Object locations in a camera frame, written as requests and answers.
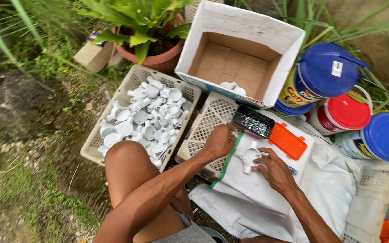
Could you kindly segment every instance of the dirt ground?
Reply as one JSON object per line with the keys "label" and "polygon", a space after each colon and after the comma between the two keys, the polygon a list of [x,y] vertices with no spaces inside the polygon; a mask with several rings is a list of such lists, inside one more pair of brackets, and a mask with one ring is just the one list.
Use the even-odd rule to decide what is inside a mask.
{"label": "dirt ground", "polygon": [[[57,224],[52,226],[49,221],[53,218],[49,217],[48,205],[46,204],[49,201],[48,190],[51,190],[52,187],[45,185],[44,188],[40,188],[40,195],[44,195],[45,207],[40,210],[39,218],[35,222],[48,224],[43,229],[40,225],[30,225],[28,220],[24,219],[27,217],[20,212],[23,212],[24,208],[28,207],[27,205],[23,205],[22,202],[11,203],[5,201],[6,194],[4,193],[7,193],[7,190],[12,190],[13,185],[7,185],[7,180],[0,180],[0,242],[91,242],[98,225],[83,226],[81,221],[85,221],[83,219],[85,217],[81,213],[77,214],[78,211],[75,209],[85,207],[86,210],[90,211],[91,217],[101,221],[111,211],[111,203],[105,185],[104,167],[81,157],[80,149],[109,102],[105,90],[114,89],[114,86],[119,85],[121,80],[112,85],[104,84],[104,88],[95,94],[91,94],[88,98],[84,98],[70,110],[71,114],[68,114],[62,112],[68,99],[67,92],[69,92],[63,84],[55,83],[53,88],[57,90],[57,93],[52,94],[43,91],[36,84],[25,81],[27,78],[23,75],[2,73],[0,77],[3,77],[0,80],[0,139],[2,139],[0,154],[4,156],[0,160],[13,160],[10,164],[2,166],[4,169],[0,169],[0,171],[12,168],[15,164],[14,160],[21,157],[19,166],[16,165],[13,171],[4,171],[4,174],[0,177],[7,177],[28,170],[33,173],[33,183],[46,184],[46,181],[40,179],[40,176],[47,176],[52,173],[50,170],[54,168],[57,179],[55,180],[55,188],[52,191],[59,191],[57,198],[63,195],[68,198],[67,200],[71,204],[73,204],[70,201],[71,198],[77,201],[74,203],[75,206],[67,203],[67,201],[60,203],[61,207],[56,209],[58,214]],[[25,86],[25,82],[30,90],[36,91],[15,92],[16,89]],[[185,133],[187,133],[206,97],[206,94],[202,95]],[[91,110],[86,109],[88,103],[93,104]],[[9,146],[9,151],[1,153],[4,146]],[[34,158],[36,153],[39,154],[38,158]],[[52,167],[46,166],[46,159],[51,161]],[[172,159],[168,166],[173,164],[176,164],[176,162]],[[186,187],[192,189],[199,183],[208,182],[196,175],[187,183]],[[219,231],[229,243],[239,242],[238,239],[225,232],[202,210],[198,210],[194,217],[195,223]],[[55,239],[58,240],[53,240],[50,237],[48,233],[48,231],[51,231],[50,227],[57,227],[57,234],[61,234],[56,236]]]}

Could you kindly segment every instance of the hand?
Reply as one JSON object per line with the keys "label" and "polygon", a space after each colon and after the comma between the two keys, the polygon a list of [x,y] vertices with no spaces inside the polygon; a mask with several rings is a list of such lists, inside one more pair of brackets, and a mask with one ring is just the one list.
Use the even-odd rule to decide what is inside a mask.
{"label": "hand", "polygon": [[232,123],[214,127],[210,137],[200,153],[208,155],[212,160],[223,158],[235,147],[236,138],[231,131],[234,131]]}
{"label": "hand", "polygon": [[295,189],[299,190],[286,163],[284,163],[271,148],[259,148],[258,150],[260,152],[268,153],[269,156],[263,156],[253,162],[265,164],[268,169],[258,165],[253,167],[253,170],[262,173],[265,179],[270,183],[271,188],[278,191],[284,197],[286,197],[285,195],[287,193],[292,193]]}

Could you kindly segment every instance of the knee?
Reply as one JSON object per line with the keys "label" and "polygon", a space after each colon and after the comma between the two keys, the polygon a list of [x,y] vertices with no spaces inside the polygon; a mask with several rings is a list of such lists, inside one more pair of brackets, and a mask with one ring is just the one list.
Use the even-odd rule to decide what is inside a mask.
{"label": "knee", "polygon": [[120,141],[112,146],[106,153],[105,164],[107,165],[109,163],[113,163],[114,161],[119,161],[121,158],[129,158],[133,155],[137,155],[137,157],[139,157],[144,151],[145,149],[138,142]]}

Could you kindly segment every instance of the potted plant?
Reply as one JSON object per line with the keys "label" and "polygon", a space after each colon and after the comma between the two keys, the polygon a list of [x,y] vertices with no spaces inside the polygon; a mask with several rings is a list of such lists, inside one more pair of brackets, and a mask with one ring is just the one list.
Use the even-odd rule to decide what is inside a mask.
{"label": "potted plant", "polygon": [[82,0],[89,8],[79,14],[111,22],[113,30],[101,32],[92,43],[115,41],[126,59],[170,72],[176,66],[189,24],[179,11],[195,0]]}

